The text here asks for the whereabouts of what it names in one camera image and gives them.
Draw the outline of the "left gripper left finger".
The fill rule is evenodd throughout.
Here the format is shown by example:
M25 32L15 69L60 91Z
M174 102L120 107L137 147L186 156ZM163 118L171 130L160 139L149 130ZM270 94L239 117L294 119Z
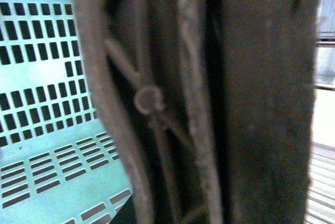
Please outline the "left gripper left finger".
M223 223L206 73L206 0L74 0L97 115L137 223Z

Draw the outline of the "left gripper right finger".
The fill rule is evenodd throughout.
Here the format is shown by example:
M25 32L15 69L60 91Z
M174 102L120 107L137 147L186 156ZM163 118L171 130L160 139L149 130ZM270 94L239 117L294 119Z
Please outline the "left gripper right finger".
M319 0L222 0L229 223L303 223Z

